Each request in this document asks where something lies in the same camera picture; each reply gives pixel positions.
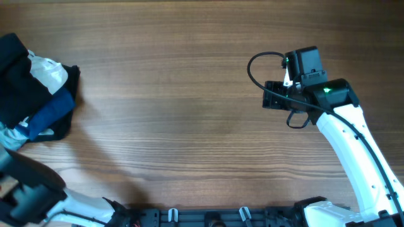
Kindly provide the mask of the black polo shirt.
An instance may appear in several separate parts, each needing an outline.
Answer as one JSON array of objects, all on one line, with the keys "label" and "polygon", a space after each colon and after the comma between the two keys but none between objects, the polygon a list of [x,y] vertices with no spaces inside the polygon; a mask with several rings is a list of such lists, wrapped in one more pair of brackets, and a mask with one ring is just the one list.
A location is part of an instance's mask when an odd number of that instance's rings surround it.
[{"label": "black polo shirt", "polygon": [[30,73],[28,50],[14,33],[1,37],[1,123],[12,129],[38,111],[52,95]]}]

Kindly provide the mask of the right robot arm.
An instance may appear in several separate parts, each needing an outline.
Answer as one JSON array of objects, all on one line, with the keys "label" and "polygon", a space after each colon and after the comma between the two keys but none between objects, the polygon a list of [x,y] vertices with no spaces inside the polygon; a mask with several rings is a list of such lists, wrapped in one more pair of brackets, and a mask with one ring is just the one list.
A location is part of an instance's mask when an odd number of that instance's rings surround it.
[{"label": "right robot arm", "polygon": [[365,122],[359,99],[345,79],[328,80],[317,47],[279,54],[283,81],[260,84],[263,107],[307,114],[334,149],[355,192],[359,211],[326,199],[295,204],[301,226],[403,226],[403,185],[384,159]]}]

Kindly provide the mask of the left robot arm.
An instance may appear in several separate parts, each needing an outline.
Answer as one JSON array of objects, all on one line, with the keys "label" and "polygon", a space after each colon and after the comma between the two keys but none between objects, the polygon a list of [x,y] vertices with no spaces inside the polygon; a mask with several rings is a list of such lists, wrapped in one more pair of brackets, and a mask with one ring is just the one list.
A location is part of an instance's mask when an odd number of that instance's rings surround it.
[{"label": "left robot arm", "polygon": [[48,166],[1,149],[1,221],[10,226],[137,226],[139,214],[116,201],[69,190]]}]

